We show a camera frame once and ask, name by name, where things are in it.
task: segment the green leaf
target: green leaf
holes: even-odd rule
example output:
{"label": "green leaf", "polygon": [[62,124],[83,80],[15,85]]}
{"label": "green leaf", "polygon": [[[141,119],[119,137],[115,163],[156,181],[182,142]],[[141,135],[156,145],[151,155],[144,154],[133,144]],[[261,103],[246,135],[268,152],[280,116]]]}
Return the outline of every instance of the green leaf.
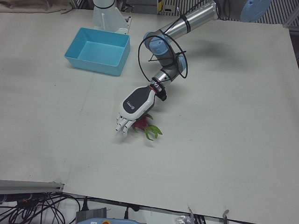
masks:
{"label": "green leaf", "polygon": [[149,131],[148,131],[147,128],[144,129],[144,133],[145,133],[145,136],[146,136],[146,138],[147,138],[148,140],[153,141],[153,139],[151,139],[151,138],[149,137]]}
{"label": "green leaf", "polygon": [[149,115],[148,113],[146,114],[146,117],[150,118],[153,120],[153,117],[151,115]]}
{"label": "green leaf", "polygon": [[162,135],[161,130],[157,126],[155,126],[155,125],[149,125],[147,128],[150,129],[150,130],[153,130],[154,132],[156,132],[158,134]]}
{"label": "green leaf", "polygon": [[134,132],[138,133],[138,131],[136,130],[136,128],[134,126],[132,126],[132,129],[134,130]]}

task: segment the aluminum tube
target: aluminum tube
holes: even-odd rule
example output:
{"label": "aluminum tube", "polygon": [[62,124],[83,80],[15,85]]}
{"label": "aluminum tube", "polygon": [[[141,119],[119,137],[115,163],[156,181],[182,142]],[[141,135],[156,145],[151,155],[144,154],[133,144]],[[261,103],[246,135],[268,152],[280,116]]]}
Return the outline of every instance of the aluminum tube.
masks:
{"label": "aluminum tube", "polygon": [[[186,15],[186,18],[190,23],[191,30],[196,29],[210,20],[216,20],[218,19],[216,3],[211,1],[196,11]],[[187,34],[186,23],[182,18],[170,29],[168,29],[172,24],[173,22],[161,28],[161,30],[167,35],[171,36],[173,39],[178,39],[179,37]]]}

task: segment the robot finger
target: robot finger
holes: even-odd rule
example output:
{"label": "robot finger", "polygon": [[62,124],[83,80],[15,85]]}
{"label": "robot finger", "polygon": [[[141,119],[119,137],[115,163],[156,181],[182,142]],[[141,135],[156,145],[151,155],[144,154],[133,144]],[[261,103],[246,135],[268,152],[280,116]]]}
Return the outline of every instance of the robot finger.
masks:
{"label": "robot finger", "polygon": [[134,124],[134,122],[135,122],[135,121],[130,120],[130,121],[128,121],[128,122],[125,124],[125,126],[124,126],[124,128],[123,128],[123,130],[122,130],[122,133],[124,134],[124,136],[127,136],[127,134],[128,134],[128,130],[129,130],[129,128],[132,126],[132,124]]}

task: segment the black ring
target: black ring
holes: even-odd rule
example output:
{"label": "black ring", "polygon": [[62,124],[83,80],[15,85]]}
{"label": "black ring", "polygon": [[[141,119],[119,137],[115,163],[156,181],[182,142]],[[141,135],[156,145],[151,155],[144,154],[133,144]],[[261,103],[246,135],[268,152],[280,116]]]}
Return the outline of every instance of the black ring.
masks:
{"label": "black ring", "polygon": [[115,0],[113,0],[112,5],[110,5],[110,6],[108,6],[108,7],[99,7],[99,6],[97,6],[97,5],[94,5],[94,6],[96,6],[97,8],[100,8],[100,9],[107,9],[107,8],[112,7],[112,6],[114,5],[114,3],[115,3]]}
{"label": "black ring", "polygon": [[173,81],[173,79],[170,77],[170,75],[169,75],[163,68],[161,68],[160,71],[163,72],[163,73],[169,78],[169,80],[170,80],[171,82]]}
{"label": "black ring", "polygon": [[187,19],[187,17],[184,14],[181,14],[181,18],[185,21],[186,27],[187,27],[187,33],[191,31],[190,23]]}

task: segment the logo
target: logo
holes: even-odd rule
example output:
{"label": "logo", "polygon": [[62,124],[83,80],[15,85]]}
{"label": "logo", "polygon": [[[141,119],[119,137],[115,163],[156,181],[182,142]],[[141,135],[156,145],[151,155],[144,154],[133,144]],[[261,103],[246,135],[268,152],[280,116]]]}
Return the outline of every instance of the logo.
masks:
{"label": "logo", "polygon": [[129,107],[131,107],[131,109],[135,109],[135,107],[130,103],[130,101],[127,102],[127,104],[129,105]]}

